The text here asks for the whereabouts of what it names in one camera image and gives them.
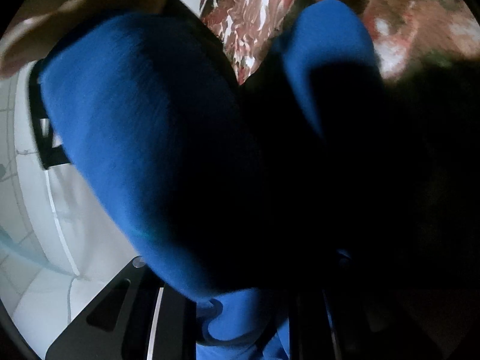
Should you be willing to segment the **blue and black hooded jacket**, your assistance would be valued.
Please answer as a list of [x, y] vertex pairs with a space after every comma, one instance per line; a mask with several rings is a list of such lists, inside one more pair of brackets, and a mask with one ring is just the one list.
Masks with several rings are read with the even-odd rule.
[[306, 25], [237, 82], [179, 0], [66, 35], [66, 155], [197, 306], [199, 359], [479, 357], [479, 63], [390, 88]]

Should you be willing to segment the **floral brown red bed blanket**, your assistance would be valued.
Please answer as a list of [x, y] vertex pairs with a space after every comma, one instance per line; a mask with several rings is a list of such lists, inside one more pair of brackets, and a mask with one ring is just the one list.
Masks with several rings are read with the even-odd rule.
[[239, 82], [299, 25], [332, 43], [334, 57], [360, 47], [391, 85], [426, 66], [479, 60], [479, 22], [464, 0], [201, 0], [200, 18]]

